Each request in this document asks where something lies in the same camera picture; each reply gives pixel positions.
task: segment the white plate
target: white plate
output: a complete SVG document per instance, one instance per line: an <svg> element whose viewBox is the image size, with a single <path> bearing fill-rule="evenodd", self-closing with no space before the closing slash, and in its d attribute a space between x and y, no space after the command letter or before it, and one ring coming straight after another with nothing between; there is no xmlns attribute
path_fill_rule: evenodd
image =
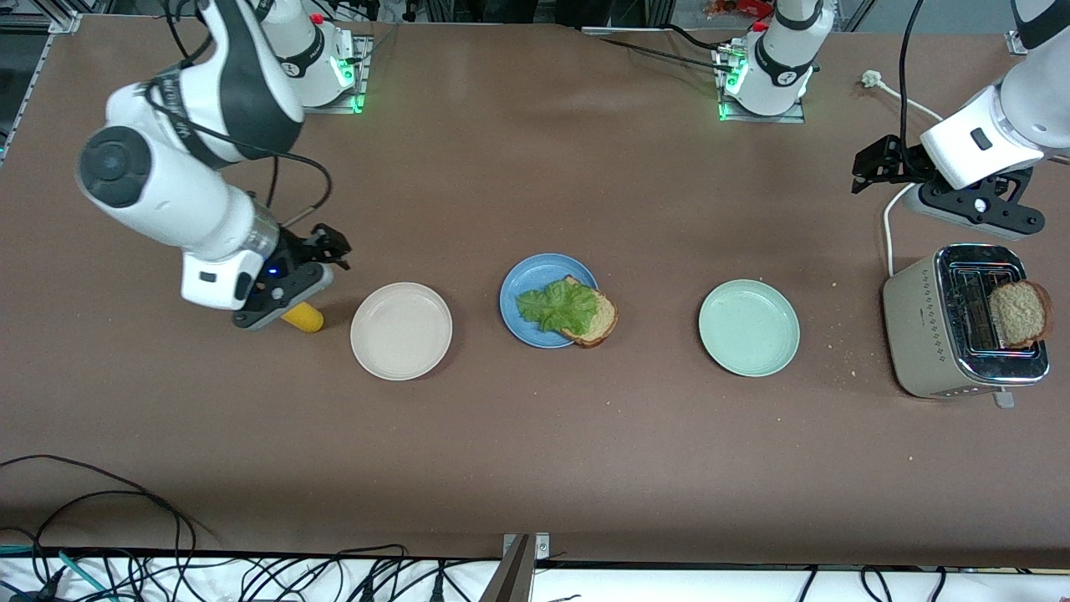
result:
<svg viewBox="0 0 1070 602"><path fill-rule="evenodd" d="M454 321L439 293L412 281L372 292L353 317L349 341L364 370L386 381L430 372L449 350Z"/></svg>

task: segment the yellow object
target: yellow object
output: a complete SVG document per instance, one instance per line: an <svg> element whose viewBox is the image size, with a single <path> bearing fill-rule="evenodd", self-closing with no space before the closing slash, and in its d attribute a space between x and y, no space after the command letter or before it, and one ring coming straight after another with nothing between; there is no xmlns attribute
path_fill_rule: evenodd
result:
<svg viewBox="0 0 1070 602"><path fill-rule="evenodd" d="M304 300L282 314L282 320L305 333L319 333L323 328L323 314Z"/></svg>

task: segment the light green plate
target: light green plate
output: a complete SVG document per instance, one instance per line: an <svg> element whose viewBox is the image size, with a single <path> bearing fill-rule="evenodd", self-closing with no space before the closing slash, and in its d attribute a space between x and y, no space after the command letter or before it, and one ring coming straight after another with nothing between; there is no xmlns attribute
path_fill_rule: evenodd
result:
<svg viewBox="0 0 1070 602"><path fill-rule="evenodd" d="M717 364L744 376L768 376L799 348L799 321L788 298L752 279L727 281L703 300L699 336Z"/></svg>

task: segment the toaster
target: toaster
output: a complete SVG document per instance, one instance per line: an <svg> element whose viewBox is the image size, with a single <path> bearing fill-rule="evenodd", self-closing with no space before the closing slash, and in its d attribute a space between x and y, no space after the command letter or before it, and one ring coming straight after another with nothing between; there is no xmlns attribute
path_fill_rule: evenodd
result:
<svg viewBox="0 0 1070 602"><path fill-rule="evenodd" d="M890 277L884 317L896 379L912 396L953 400L993 393L1012 407L1010 389L1048 374L1043 342L1007 350L989 313L989 294L1025 278L1004 246L952 244Z"/></svg>

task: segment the lettuce leaf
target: lettuce leaf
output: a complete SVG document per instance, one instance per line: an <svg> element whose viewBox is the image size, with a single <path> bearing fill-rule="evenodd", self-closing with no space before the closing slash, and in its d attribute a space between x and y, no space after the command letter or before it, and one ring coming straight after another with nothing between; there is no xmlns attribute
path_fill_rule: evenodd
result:
<svg viewBox="0 0 1070 602"><path fill-rule="evenodd" d="M538 323L544 333L567 328L582 337L598 312L598 297L588 285L559 279L544 290L529 290L517 296L517 310L525 321Z"/></svg>

